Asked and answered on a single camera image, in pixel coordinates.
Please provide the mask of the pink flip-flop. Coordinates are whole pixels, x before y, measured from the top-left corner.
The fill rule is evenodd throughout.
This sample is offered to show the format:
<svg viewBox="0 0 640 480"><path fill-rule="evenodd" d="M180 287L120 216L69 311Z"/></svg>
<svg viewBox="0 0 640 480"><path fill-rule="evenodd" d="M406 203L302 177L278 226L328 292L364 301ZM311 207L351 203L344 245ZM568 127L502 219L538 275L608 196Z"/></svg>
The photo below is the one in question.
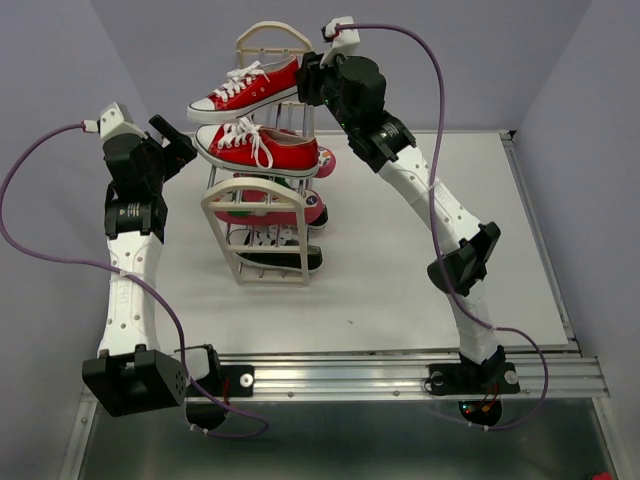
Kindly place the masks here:
<svg viewBox="0 0 640 480"><path fill-rule="evenodd" d="M221 222L231 225L249 225L247 218L263 216L268 212L295 212L297 224L306 225L305 210L325 203L313 189L293 188L285 180L274 177L237 177L217 182L206 191L202 208Z"/></svg>
<svg viewBox="0 0 640 480"><path fill-rule="evenodd" d="M318 156L317 156L317 169L314 171L312 175L309 176L291 176L285 175L284 173L254 173L254 172L240 172L234 173L233 177L260 177L260 178L268 178L268 177L281 177L285 179L294 179L294 180L307 180L312 178L326 178L333 173L336 168L336 156L335 154L327 147L319 146L318 147Z"/></svg>

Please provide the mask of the black sneaker white laces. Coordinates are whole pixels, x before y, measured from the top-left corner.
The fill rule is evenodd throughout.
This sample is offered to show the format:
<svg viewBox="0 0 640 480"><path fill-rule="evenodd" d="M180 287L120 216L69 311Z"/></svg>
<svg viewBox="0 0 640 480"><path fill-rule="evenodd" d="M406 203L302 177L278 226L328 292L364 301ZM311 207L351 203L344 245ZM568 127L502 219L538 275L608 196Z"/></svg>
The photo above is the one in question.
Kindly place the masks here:
<svg viewBox="0 0 640 480"><path fill-rule="evenodd" d="M263 269L280 269L291 272L302 271L301 255L298 253L241 252L236 258L245 265ZM323 253L319 246L307 247L307 269L317 271L323 264Z"/></svg>

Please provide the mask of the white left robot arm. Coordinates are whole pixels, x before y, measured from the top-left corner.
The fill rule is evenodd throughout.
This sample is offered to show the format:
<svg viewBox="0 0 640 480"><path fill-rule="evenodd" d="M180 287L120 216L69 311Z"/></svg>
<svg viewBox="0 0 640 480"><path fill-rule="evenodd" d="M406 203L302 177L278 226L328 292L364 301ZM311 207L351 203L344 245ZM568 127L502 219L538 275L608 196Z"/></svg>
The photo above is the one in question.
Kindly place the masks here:
<svg viewBox="0 0 640 480"><path fill-rule="evenodd" d="M183 403L188 382L199 393L215 392L223 371L202 359L188 371L162 352L149 288L164 246L168 207L164 184L196 156L191 140L163 117L150 125L162 145L114 102L100 114L98 129L111 175L104 230L112 267L106 325L95 359L82 365L85 385L113 417L172 408Z"/></svg>

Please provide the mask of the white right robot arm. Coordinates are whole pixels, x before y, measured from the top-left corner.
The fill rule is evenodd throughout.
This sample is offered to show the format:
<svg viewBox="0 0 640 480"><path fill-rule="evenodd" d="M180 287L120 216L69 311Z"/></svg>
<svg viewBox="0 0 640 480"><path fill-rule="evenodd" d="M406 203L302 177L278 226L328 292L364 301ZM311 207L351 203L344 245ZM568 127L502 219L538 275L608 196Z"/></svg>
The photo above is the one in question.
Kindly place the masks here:
<svg viewBox="0 0 640 480"><path fill-rule="evenodd" d="M391 185L428 226L436 259L427 268L450 305L460 339L460 378L482 390L496 378L492 361L503 353L488 320L483 280L501 232L469 213L434 175L414 135L384 107L386 79L361 56L337 55L329 63L311 52L296 73L299 100L323 105L346 133L353 153Z"/></svg>

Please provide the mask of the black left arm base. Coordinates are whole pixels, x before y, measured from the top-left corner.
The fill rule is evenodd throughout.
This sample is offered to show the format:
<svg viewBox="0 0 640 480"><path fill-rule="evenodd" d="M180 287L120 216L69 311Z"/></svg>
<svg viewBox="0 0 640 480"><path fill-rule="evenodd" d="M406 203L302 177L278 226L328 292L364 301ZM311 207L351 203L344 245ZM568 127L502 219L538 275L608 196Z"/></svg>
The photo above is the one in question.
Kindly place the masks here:
<svg viewBox="0 0 640 480"><path fill-rule="evenodd" d="M249 364L222 365L217 351L210 344L187 347L188 371L209 394L225 404L232 398L251 398L254 390L255 369ZM190 383L186 389L186 418L197 427L215 431L229 413L208 400Z"/></svg>

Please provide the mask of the red sneaker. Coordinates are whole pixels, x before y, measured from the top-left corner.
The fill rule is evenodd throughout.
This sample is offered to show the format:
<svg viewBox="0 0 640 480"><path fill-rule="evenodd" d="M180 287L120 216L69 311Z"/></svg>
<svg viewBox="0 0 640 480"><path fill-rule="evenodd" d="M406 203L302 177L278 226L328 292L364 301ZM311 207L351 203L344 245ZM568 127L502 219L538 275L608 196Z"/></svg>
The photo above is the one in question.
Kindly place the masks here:
<svg viewBox="0 0 640 480"><path fill-rule="evenodd" d="M254 61L232 70L220 86L187 107L187 118L200 125L229 123L289 100L297 95L298 69L298 58L289 55L277 62Z"/></svg>
<svg viewBox="0 0 640 480"><path fill-rule="evenodd" d="M216 168L239 173L308 178L318 169L318 143L243 117L235 123L200 126L193 137L199 154Z"/></svg>

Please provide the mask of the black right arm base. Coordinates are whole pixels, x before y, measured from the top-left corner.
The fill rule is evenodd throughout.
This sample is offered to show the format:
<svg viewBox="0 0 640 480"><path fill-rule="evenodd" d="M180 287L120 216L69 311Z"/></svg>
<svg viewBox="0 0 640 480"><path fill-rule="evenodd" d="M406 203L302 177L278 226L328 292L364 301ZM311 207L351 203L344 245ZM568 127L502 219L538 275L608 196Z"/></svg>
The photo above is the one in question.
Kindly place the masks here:
<svg viewBox="0 0 640 480"><path fill-rule="evenodd" d="M485 430L494 429L501 419L500 396L521 392L515 365L506 361L502 345L480 364L459 354L457 363L432 363L427 369L425 391L436 397L460 396L462 419Z"/></svg>

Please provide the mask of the beige chrome shoe shelf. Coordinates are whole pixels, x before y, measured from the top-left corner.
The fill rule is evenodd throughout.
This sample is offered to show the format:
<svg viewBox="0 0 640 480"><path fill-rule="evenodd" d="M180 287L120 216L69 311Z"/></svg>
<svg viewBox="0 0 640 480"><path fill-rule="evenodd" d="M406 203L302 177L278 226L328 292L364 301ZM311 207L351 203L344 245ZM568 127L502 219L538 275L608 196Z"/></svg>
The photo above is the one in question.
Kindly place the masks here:
<svg viewBox="0 0 640 480"><path fill-rule="evenodd" d="M324 210L312 179L236 172L217 180L217 171L201 207L236 283L307 286L309 225Z"/></svg>

